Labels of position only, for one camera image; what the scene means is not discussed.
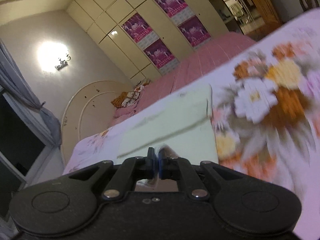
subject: poster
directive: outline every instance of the poster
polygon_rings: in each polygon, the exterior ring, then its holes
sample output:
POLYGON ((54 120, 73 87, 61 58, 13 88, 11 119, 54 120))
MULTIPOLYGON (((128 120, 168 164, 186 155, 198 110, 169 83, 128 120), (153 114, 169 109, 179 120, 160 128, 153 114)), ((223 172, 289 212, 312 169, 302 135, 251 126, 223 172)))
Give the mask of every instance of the poster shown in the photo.
POLYGON ((196 16, 185 21, 183 24, 179 25, 178 28, 190 42, 192 47, 198 47, 198 45, 211 38, 211 35, 196 16))
POLYGON ((171 18, 188 7, 184 0, 155 0, 171 18))
POLYGON ((126 21, 122 25, 122 28, 136 43, 143 40, 148 34, 153 32, 152 28, 138 13, 136 13, 128 21, 126 21))
POLYGON ((140 14, 133 15, 121 27, 150 58, 162 75, 172 71, 179 64, 179 60, 140 14))
POLYGON ((156 42, 151 44, 144 50, 144 52, 155 64, 157 69, 162 68, 175 59, 175 56, 171 53, 161 39, 158 39, 156 42))
POLYGON ((184 0, 155 0, 179 28, 194 49, 211 39, 211 35, 184 0))

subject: gray curtain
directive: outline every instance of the gray curtain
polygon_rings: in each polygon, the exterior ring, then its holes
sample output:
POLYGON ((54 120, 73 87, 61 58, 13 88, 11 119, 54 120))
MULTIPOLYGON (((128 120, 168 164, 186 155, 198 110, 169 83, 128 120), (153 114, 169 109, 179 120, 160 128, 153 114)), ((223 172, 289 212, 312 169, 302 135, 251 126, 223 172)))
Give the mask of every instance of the gray curtain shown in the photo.
POLYGON ((0 85, 17 101, 33 111, 39 111, 41 118, 48 127, 54 146, 61 144, 60 122, 48 109, 44 108, 23 78, 7 48, 0 40, 0 85))

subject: wooden door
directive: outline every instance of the wooden door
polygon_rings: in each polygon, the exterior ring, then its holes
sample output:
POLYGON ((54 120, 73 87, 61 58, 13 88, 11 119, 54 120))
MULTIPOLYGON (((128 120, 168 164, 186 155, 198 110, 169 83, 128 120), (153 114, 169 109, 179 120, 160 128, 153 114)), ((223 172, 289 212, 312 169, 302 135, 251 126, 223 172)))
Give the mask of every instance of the wooden door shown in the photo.
POLYGON ((254 5, 257 7, 257 10, 259 11, 266 25, 269 26, 269 29, 271 32, 276 30, 282 25, 278 17, 278 14, 270 0, 252 0, 252 1, 254 5))

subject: orange pillow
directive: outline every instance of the orange pillow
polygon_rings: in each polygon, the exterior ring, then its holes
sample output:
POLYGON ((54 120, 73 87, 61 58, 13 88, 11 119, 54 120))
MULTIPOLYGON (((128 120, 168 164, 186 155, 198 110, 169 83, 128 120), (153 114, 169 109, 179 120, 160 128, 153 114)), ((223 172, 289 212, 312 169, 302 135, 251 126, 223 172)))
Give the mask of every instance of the orange pillow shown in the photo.
POLYGON ((128 92, 122 92, 121 95, 119 95, 116 99, 111 101, 111 104, 113 104, 116 108, 121 108, 123 101, 126 99, 128 92))

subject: patterned cushion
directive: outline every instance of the patterned cushion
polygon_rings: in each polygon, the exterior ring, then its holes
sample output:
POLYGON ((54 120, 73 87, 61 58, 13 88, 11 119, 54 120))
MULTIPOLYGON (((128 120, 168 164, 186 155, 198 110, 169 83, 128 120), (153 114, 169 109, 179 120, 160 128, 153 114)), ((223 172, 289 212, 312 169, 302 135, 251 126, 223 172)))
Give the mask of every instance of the patterned cushion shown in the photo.
POLYGON ((122 92, 119 97, 111 101, 116 108, 129 107, 132 106, 135 101, 138 99, 140 92, 131 91, 131 92, 122 92))
POLYGON ((127 97, 127 94, 128 94, 128 92, 122 92, 121 95, 119 95, 116 99, 111 101, 111 104, 113 104, 113 106, 116 108, 121 108, 122 102, 127 97))

